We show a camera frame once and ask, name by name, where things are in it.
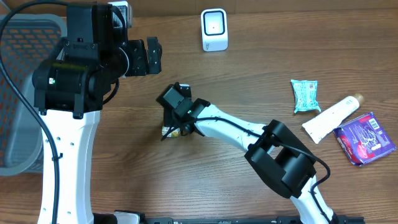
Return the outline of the green yellow snack bar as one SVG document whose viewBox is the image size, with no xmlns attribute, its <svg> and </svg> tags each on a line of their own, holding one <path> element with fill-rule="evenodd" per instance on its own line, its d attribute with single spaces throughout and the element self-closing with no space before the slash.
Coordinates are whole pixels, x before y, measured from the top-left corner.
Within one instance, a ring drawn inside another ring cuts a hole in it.
<svg viewBox="0 0 398 224">
<path fill-rule="evenodd" d="M 162 127 L 162 139 L 165 138 L 177 138 L 180 136 L 180 129 L 176 127 L 163 126 Z"/>
</svg>

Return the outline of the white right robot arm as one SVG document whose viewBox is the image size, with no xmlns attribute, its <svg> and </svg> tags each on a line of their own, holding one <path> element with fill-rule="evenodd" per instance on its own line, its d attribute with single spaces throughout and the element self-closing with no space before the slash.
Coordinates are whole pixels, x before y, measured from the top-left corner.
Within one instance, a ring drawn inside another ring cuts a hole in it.
<svg viewBox="0 0 398 224">
<path fill-rule="evenodd" d="M 198 98 L 192 99 L 190 86 L 170 84 L 157 97 L 169 126 L 162 136 L 175 130 L 186 136 L 197 133 L 215 138 L 242 150 L 260 179 L 276 194 L 295 205 L 302 223 L 338 223 L 339 218 L 327 206 L 318 186 L 330 174 L 318 180 L 315 163 L 327 164 L 315 156 L 284 124 L 250 123 L 221 111 Z"/>
</svg>

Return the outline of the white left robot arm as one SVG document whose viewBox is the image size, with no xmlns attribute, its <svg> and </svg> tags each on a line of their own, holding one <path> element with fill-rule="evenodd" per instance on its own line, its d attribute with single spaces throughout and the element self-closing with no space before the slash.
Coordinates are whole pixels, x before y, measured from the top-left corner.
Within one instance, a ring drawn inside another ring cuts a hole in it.
<svg viewBox="0 0 398 224">
<path fill-rule="evenodd" d="M 103 105 L 121 77 L 158 74 L 156 37 L 129 40 L 132 9 L 126 1 L 74 2 L 60 53 L 34 71 L 34 105 L 45 123 L 39 223 L 139 223 L 136 212 L 94 213 L 91 158 Z"/>
</svg>

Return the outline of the white tube gold cap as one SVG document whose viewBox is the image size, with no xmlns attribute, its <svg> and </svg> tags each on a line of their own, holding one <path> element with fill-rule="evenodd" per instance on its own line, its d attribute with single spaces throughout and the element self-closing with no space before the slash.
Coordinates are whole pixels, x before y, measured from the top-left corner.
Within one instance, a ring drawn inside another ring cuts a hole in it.
<svg viewBox="0 0 398 224">
<path fill-rule="evenodd" d="M 314 143 L 318 144 L 363 103 L 364 96 L 362 94 L 356 93 L 353 96 L 347 96 L 310 121 L 303 123 L 302 127 Z"/>
</svg>

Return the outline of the teal snack wrapper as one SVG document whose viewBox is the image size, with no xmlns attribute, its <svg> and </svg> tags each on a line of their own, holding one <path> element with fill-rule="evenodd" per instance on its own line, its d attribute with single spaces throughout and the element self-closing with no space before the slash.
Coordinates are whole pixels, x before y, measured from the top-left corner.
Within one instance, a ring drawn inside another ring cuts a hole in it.
<svg viewBox="0 0 398 224">
<path fill-rule="evenodd" d="M 294 113 L 317 110 L 321 112 L 321 108 L 317 101 L 316 80 L 291 80 L 294 97 L 295 108 Z"/>
</svg>

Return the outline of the purple pad package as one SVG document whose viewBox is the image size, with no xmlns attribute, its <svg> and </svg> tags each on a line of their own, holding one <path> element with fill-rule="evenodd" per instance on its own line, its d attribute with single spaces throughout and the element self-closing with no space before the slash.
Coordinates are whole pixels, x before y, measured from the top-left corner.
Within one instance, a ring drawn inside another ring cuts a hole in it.
<svg viewBox="0 0 398 224">
<path fill-rule="evenodd" d="M 397 149 L 373 112 L 361 115 L 333 130 L 354 166 L 363 166 Z"/>
</svg>

